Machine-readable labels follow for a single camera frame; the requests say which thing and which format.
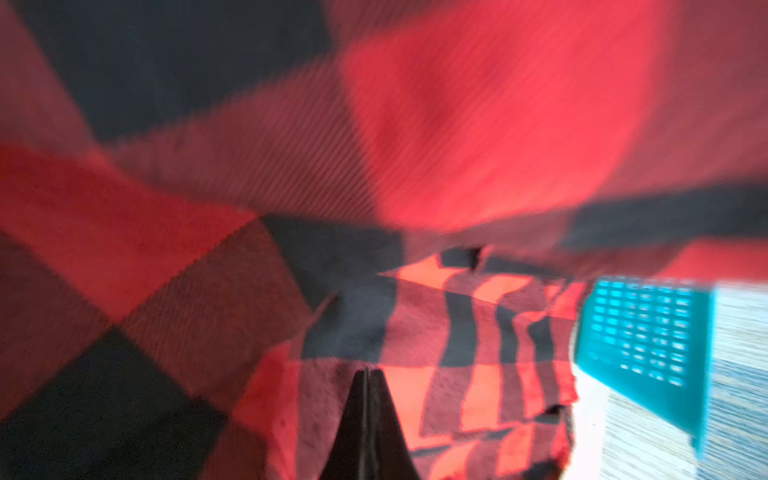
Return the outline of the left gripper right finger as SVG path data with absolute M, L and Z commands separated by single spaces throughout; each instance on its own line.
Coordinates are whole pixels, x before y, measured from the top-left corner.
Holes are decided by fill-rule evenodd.
M 419 480 L 386 377 L 381 370 L 366 374 L 365 478 Z

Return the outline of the red black plaid shirt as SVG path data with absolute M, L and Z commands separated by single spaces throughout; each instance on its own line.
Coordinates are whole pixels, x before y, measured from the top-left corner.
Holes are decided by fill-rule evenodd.
M 763 1 L 5 1 L 1 475 L 556 479 L 602 275 L 767 277 Z

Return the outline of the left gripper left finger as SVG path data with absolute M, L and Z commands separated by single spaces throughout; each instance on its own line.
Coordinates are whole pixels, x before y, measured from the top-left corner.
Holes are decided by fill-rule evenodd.
M 320 479 L 367 478 L 368 371 L 355 373 Z

